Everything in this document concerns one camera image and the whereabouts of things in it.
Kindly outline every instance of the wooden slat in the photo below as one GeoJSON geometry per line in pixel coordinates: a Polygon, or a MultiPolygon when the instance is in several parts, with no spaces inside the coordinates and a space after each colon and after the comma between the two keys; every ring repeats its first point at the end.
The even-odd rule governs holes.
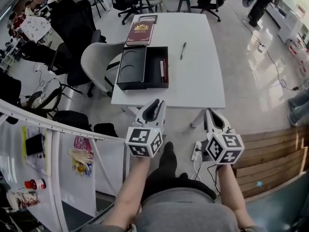
{"type": "Polygon", "coordinates": [[[266,185],[261,186],[260,188],[255,188],[255,189],[252,189],[252,190],[244,191],[242,193],[242,195],[244,196],[244,198],[252,197],[254,195],[257,195],[259,193],[262,193],[262,192],[268,191],[268,190],[270,190],[274,187],[277,187],[280,184],[292,179],[293,177],[295,177],[297,175],[299,175],[299,170],[296,169],[295,171],[289,172],[286,175],[282,175],[281,178],[278,178],[271,183],[268,183],[266,185]]]}
{"type": "Polygon", "coordinates": [[[272,160],[272,161],[268,161],[262,164],[257,164],[255,166],[251,166],[251,167],[246,167],[246,168],[239,168],[237,169],[237,178],[239,177],[243,177],[243,176],[247,176],[247,175],[252,175],[252,174],[256,174],[262,171],[266,171],[269,169],[272,169],[274,167],[278,167],[280,165],[283,165],[289,161],[293,161],[294,159],[298,158],[298,157],[303,157],[304,155],[304,149],[295,151],[294,148],[292,148],[292,150],[294,150],[294,152],[291,152],[291,154],[288,154],[285,157],[278,157],[276,158],[276,160],[272,160]]]}
{"type": "Polygon", "coordinates": [[[288,141],[291,141],[291,140],[295,140],[296,138],[302,138],[307,133],[308,133],[307,131],[301,131],[299,133],[295,133],[295,134],[291,134],[291,135],[285,135],[285,136],[280,136],[280,137],[263,139],[263,140],[259,140],[259,141],[246,142],[246,143],[244,143],[245,150],[257,149],[257,148],[267,147],[267,146],[271,146],[271,145],[282,144],[282,143],[285,143],[285,142],[288,142],[288,141]]]}
{"type": "Polygon", "coordinates": [[[250,141],[258,141],[258,140],[269,139],[273,137],[290,135],[290,134],[294,134],[296,132],[301,132],[305,130],[309,131],[309,127],[302,126],[302,127],[293,127],[293,128],[283,129],[283,130],[275,130],[275,131],[262,132],[262,133],[256,133],[256,134],[245,134],[245,135],[241,135],[241,139],[244,143],[246,143],[250,141]]]}
{"type": "Polygon", "coordinates": [[[295,146],[295,150],[298,150],[302,147],[301,142],[302,142],[302,138],[300,138],[298,140],[291,140],[291,141],[288,141],[288,142],[285,142],[285,143],[282,143],[282,144],[278,144],[278,145],[271,145],[271,146],[267,146],[267,147],[263,147],[263,148],[244,150],[242,152],[240,158],[243,159],[243,158],[260,156],[260,155],[267,154],[267,153],[270,153],[270,152],[275,152],[275,151],[278,151],[278,150],[286,149],[286,148],[292,147],[292,146],[295,146]]]}
{"type": "Polygon", "coordinates": [[[236,169],[245,169],[247,167],[250,166],[259,166],[262,165],[268,161],[273,161],[273,160],[277,160],[283,157],[286,157],[288,155],[291,155],[293,153],[297,152],[295,149],[295,146],[286,148],[286,149],[282,149],[282,150],[278,150],[275,152],[270,152],[268,154],[263,154],[260,156],[256,156],[256,157],[249,157],[249,158],[244,158],[244,159],[239,159],[236,164],[234,165],[234,168],[236,169]]]}
{"type": "Polygon", "coordinates": [[[268,169],[266,171],[259,172],[259,173],[256,173],[256,174],[251,174],[251,175],[247,175],[247,176],[244,176],[244,177],[237,178],[237,182],[238,182],[239,185],[244,185],[244,184],[248,184],[248,183],[251,183],[251,182],[254,182],[254,184],[256,185],[257,181],[260,181],[260,180],[265,179],[269,176],[280,173],[280,172],[282,172],[282,171],[284,171],[288,168],[292,168],[294,165],[301,164],[304,160],[303,157],[304,157],[304,155],[297,157],[296,159],[289,161],[289,162],[285,163],[284,165],[280,165],[280,166],[277,166],[277,167],[274,167],[274,168],[271,168],[271,169],[268,169]]]}
{"type": "MultiPolygon", "coordinates": [[[[297,163],[296,165],[292,166],[289,169],[286,169],[282,172],[279,172],[279,173],[272,175],[272,176],[269,176],[267,178],[260,179],[258,181],[262,182],[262,185],[267,185],[269,183],[276,182],[279,179],[282,179],[282,178],[285,179],[285,177],[289,176],[290,173],[294,173],[294,172],[297,172],[297,171],[299,173],[300,168],[301,168],[301,162],[297,163]]],[[[248,183],[248,184],[240,185],[239,187],[240,187],[240,190],[242,192],[245,192],[245,191],[249,191],[249,190],[252,190],[252,189],[256,189],[258,186],[257,186],[257,181],[255,181],[255,182],[251,182],[251,183],[248,183]]]]}

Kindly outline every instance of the black box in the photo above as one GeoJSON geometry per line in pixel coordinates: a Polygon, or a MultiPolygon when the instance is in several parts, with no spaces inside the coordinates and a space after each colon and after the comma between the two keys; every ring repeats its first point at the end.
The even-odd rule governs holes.
{"type": "Polygon", "coordinates": [[[132,46],[123,50],[117,85],[122,90],[168,88],[168,47],[132,46]],[[162,82],[160,61],[165,60],[165,79],[162,82]]]}

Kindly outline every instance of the cable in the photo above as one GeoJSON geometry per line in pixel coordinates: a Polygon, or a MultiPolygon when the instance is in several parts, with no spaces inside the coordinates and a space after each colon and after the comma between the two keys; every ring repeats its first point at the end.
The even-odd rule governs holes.
{"type": "Polygon", "coordinates": [[[36,64],[37,64],[37,63],[35,63],[35,64],[33,65],[33,73],[40,72],[40,80],[39,80],[39,85],[36,87],[36,89],[33,91],[32,94],[34,94],[35,91],[36,91],[39,87],[43,87],[44,84],[45,84],[45,81],[44,81],[44,80],[41,81],[42,71],[41,71],[41,70],[34,71],[34,67],[35,67],[36,64]]]}
{"type": "Polygon", "coordinates": [[[286,86],[286,81],[285,81],[284,79],[280,79],[280,74],[279,74],[278,66],[277,66],[277,64],[275,63],[275,61],[271,58],[271,56],[270,56],[270,54],[269,54],[269,51],[268,51],[267,47],[266,47],[264,44],[262,44],[261,40],[260,40],[260,39],[252,32],[252,30],[243,22],[243,21],[246,21],[246,22],[249,22],[249,21],[246,20],[246,19],[244,19],[244,18],[243,18],[243,19],[240,19],[239,16],[238,16],[238,14],[236,13],[236,11],[233,9],[233,7],[232,7],[230,4],[228,4],[228,3],[226,3],[226,4],[227,4],[228,6],[231,7],[231,9],[233,10],[233,12],[234,12],[235,15],[237,16],[238,20],[250,31],[251,35],[255,37],[255,41],[257,41],[262,47],[264,47],[264,48],[266,49],[266,52],[267,52],[267,54],[268,54],[268,57],[270,58],[270,60],[274,63],[274,65],[275,65],[275,67],[276,67],[276,70],[277,70],[277,77],[278,77],[278,81],[279,81],[281,87],[286,88],[287,90],[290,90],[290,91],[297,91],[297,90],[299,90],[299,88],[300,88],[302,85],[304,85],[304,84],[309,80],[309,78],[306,79],[306,80],[305,80],[301,85],[299,85],[299,86],[296,86],[296,87],[294,87],[294,88],[292,88],[292,89],[288,88],[288,87],[286,86]]]}
{"type": "Polygon", "coordinates": [[[217,187],[217,181],[218,181],[218,170],[219,170],[219,168],[221,168],[222,167],[222,165],[221,166],[218,166],[218,165],[212,165],[212,166],[210,166],[210,167],[208,167],[207,168],[207,171],[209,172],[209,174],[211,175],[211,178],[212,178],[212,181],[214,182],[214,187],[216,188],[216,190],[217,190],[217,192],[218,192],[218,197],[221,195],[221,192],[219,191],[219,189],[218,189],[218,187],[217,187]],[[212,174],[211,174],[211,172],[210,172],[210,168],[212,168],[212,167],[214,167],[214,166],[216,166],[217,168],[216,168],[216,171],[215,171],[215,175],[214,175],[214,178],[213,178],[213,176],[212,176],[212,174]]]}
{"type": "Polygon", "coordinates": [[[201,177],[199,176],[199,170],[201,169],[201,167],[203,166],[203,158],[202,158],[202,156],[201,155],[199,155],[200,157],[201,157],[201,164],[200,164],[200,166],[196,169],[195,168],[195,165],[194,165],[194,163],[195,163],[195,161],[193,161],[193,168],[194,168],[194,173],[191,175],[191,177],[190,177],[190,179],[191,180],[196,180],[197,179],[197,177],[199,178],[199,180],[200,180],[200,182],[202,182],[202,180],[201,180],[201,177]]]}

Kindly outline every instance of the power strip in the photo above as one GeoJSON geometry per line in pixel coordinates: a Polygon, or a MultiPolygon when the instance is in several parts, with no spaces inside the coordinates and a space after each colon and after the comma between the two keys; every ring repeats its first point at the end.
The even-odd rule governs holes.
{"type": "Polygon", "coordinates": [[[192,161],[197,161],[198,158],[202,157],[202,143],[199,141],[195,142],[191,160],[192,161]]]}

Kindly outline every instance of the red book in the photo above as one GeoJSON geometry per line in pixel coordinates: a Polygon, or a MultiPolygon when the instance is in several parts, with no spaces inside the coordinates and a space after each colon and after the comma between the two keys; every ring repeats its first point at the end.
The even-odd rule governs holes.
{"type": "Polygon", "coordinates": [[[149,45],[154,30],[152,21],[133,22],[129,35],[127,36],[127,45],[149,45]]]}

